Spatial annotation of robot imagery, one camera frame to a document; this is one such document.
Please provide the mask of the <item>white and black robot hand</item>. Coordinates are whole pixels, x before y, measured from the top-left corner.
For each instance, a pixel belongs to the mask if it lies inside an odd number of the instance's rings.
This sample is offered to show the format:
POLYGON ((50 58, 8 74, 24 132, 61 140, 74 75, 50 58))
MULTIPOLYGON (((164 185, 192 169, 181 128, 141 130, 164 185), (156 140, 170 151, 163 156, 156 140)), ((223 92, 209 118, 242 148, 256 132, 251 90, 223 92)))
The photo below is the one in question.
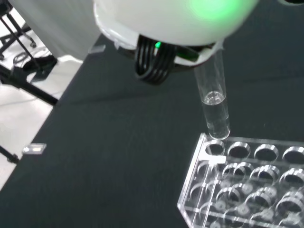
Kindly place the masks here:
POLYGON ((256 0, 95 0, 95 23, 134 59, 137 80, 160 85, 175 68, 214 56, 258 5, 256 0))

